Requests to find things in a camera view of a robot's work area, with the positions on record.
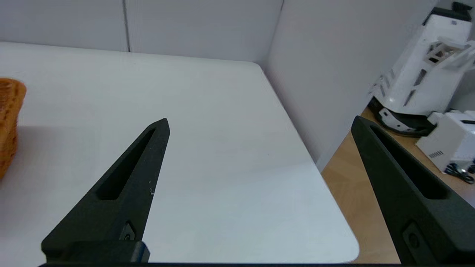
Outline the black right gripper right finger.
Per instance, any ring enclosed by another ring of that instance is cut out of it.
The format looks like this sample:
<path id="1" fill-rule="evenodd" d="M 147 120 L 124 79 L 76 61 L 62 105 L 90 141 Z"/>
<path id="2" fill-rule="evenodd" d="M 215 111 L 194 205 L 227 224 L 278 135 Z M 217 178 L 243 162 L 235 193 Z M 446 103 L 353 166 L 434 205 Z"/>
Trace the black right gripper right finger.
<path id="1" fill-rule="evenodd" d="M 376 123 L 351 134 L 402 264 L 473 264 L 474 207 Z"/>

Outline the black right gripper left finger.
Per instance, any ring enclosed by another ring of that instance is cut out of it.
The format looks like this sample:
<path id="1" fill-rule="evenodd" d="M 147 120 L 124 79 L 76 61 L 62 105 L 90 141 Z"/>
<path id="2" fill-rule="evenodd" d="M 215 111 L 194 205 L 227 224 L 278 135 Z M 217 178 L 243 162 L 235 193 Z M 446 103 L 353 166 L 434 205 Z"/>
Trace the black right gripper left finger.
<path id="1" fill-rule="evenodd" d="M 146 263 L 143 242 L 168 138 L 150 124 L 41 242 L 48 264 Z"/>

